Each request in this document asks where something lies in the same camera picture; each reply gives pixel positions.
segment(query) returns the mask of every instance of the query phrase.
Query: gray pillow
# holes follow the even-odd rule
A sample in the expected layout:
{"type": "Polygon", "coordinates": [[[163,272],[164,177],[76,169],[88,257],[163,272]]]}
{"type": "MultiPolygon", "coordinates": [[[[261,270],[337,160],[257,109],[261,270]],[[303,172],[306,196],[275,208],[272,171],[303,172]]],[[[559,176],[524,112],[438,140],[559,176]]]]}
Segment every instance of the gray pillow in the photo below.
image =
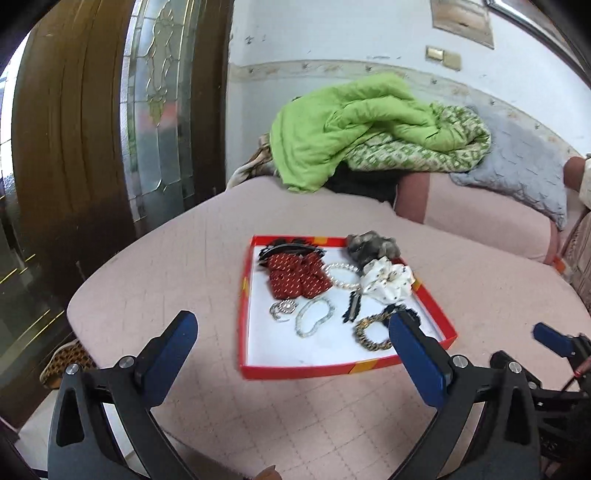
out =
{"type": "Polygon", "coordinates": [[[483,187],[514,198],[551,218],[567,221],[563,162],[550,144],[486,107],[478,115],[491,131],[491,152],[471,171],[450,173],[462,186],[483,187]]]}

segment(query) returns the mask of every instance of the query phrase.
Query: pearl necklace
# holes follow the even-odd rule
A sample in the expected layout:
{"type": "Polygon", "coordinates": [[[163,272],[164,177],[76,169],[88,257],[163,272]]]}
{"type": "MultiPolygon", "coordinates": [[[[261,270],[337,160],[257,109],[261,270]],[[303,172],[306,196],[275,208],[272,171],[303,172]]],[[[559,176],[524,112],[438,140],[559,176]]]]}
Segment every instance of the pearl necklace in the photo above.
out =
{"type": "Polygon", "coordinates": [[[347,283],[342,280],[334,278],[329,271],[332,268],[340,268],[341,270],[348,270],[353,273],[359,273],[359,269],[355,265],[349,265],[346,263],[330,263],[322,267],[322,271],[328,277],[330,282],[337,288],[344,288],[345,290],[358,290],[361,287],[360,283],[347,283]]]}

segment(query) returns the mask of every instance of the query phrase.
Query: silver brooch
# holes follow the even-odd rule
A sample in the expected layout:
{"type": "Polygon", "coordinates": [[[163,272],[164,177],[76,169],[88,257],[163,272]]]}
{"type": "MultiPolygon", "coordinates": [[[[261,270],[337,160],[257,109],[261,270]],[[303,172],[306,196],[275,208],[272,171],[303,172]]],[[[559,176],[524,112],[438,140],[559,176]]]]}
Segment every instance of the silver brooch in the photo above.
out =
{"type": "Polygon", "coordinates": [[[279,316],[280,313],[283,314],[290,314],[290,313],[294,313],[297,307],[297,302],[295,300],[281,300],[281,301],[276,301],[273,305],[271,305],[271,308],[269,308],[269,313],[273,316],[273,318],[279,322],[289,322],[289,319],[285,319],[285,320],[281,320],[281,317],[279,316]]]}

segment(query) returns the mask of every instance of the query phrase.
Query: gold chain bracelet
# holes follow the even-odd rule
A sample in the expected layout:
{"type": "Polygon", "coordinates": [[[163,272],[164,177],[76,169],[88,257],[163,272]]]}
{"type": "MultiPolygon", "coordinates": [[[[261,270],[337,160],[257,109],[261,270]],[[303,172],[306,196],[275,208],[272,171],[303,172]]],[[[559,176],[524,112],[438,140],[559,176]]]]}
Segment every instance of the gold chain bracelet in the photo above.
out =
{"type": "Polygon", "coordinates": [[[369,350],[370,352],[375,352],[377,350],[388,350],[392,348],[392,342],[390,339],[384,340],[381,343],[372,342],[367,336],[365,335],[365,329],[370,326],[374,322],[382,323],[387,318],[392,316],[391,312],[382,312],[378,313],[377,315],[372,315],[369,317],[365,317],[364,319],[360,320],[357,325],[354,327],[355,337],[357,341],[361,344],[363,348],[369,350]]]}

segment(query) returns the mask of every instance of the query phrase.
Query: metal screw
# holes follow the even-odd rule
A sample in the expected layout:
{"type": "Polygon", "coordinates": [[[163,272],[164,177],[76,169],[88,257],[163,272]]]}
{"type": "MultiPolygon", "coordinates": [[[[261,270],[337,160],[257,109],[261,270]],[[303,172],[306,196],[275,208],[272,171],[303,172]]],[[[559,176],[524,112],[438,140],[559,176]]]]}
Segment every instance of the metal screw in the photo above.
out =
{"type": "Polygon", "coordinates": [[[515,374],[518,374],[521,372],[521,365],[517,362],[511,362],[509,363],[509,370],[511,370],[515,374]]]}
{"type": "Polygon", "coordinates": [[[68,375],[74,375],[79,369],[78,364],[70,364],[66,367],[66,373],[68,375]]]}
{"type": "Polygon", "coordinates": [[[452,358],[452,362],[456,367],[466,368],[468,366],[468,359],[465,356],[456,355],[452,358]]]}
{"type": "Polygon", "coordinates": [[[121,368],[129,368],[135,363],[134,357],[132,356],[125,356],[121,360],[119,360],[119,366],[121,368]]]}

